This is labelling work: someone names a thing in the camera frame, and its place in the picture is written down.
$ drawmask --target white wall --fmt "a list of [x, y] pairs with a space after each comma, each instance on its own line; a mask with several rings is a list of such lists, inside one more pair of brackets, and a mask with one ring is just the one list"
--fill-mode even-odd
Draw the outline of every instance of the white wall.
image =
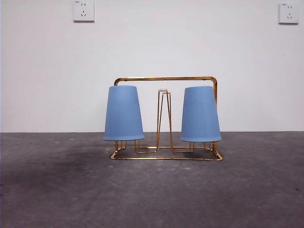
[[[148, 76], [217, 78], [222, 131], [303, 131], [300, 3], [283, 26], [277, 0], [95, 0], [95, 23], [73, 23], [72, 0], [2, 0], [1, 131], [102, 132], [108, 87]], [[202, 84], [136, 83], [144, 130], [158, 88], [179, 131], [183, 89]]]

